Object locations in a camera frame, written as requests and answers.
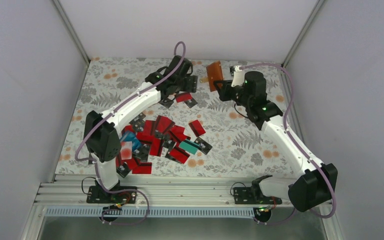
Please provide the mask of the brown leather card holder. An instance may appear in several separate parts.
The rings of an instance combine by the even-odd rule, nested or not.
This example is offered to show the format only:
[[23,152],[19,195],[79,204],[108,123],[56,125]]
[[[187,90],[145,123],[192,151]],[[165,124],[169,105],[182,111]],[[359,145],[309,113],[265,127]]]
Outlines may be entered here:
[[206,73],[210,92],[214,92],[217,89],[220,89],[222,84],[218,81],[224,80],[221,62],[218,60],[209,64],[206,67]]

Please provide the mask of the red card front pile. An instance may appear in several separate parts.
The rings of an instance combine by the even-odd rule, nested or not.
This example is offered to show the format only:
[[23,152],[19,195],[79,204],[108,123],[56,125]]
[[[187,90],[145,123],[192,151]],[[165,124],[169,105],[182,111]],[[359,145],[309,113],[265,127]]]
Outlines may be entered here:
[[184,164],[188,160],[190,155],[183,149],[175,146],[166,153],[165,157],[174,162]]

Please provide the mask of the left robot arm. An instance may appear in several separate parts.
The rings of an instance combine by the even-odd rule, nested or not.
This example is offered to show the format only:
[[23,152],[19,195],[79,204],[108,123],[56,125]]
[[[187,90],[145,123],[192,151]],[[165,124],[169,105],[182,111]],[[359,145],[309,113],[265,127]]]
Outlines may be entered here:
[[111,203],[119,197],[116,157],[121,152],[120,132],[148,107],[174,93],[185,92],[189,83],[196,83],[192,73],[192,62],[176,55],[169,66],[150,73],[120,103],[101,113],[92,110],[87,114],[80,145],[86,146],[89,159],[95,161],[97,182],[101,186],[99,196],[104,201]]

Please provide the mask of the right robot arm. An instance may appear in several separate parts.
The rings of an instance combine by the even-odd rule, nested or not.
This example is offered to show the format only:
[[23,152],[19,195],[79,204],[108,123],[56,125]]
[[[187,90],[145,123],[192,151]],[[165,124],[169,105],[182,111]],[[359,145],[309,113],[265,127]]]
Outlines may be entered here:
[[232,80],[217,80],[213,85],[221,101],[233,101],[245,108],[247,118],[272,140],[292,168],[292,178],[266,175],[255,179],[251,184],[252,200],[258,204],[269,197],[289,200],[299,212],[331,201],[335,211],[337,168],[323,163],[289,127],[286,113],[268,100],[263,73],[238,71]]

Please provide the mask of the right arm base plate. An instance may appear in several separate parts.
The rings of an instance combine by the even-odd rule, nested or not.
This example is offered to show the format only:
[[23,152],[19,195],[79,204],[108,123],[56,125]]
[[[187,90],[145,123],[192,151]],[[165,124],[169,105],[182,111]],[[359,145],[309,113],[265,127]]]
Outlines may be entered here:
[[283,200],[277,197],[255,193],[250,187],[233,187],[230,190],[236,205],[281,205]]

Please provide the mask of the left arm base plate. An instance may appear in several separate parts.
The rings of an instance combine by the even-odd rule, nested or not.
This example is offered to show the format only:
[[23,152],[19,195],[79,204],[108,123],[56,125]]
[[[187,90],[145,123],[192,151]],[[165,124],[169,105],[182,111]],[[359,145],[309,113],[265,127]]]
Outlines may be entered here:
[[121,186],[117,191],[123,190],[119,193],[105,192],[99,185],[90,186],[86,198],[88,204],[134,204],[136,202],[137,190],[135,186]]

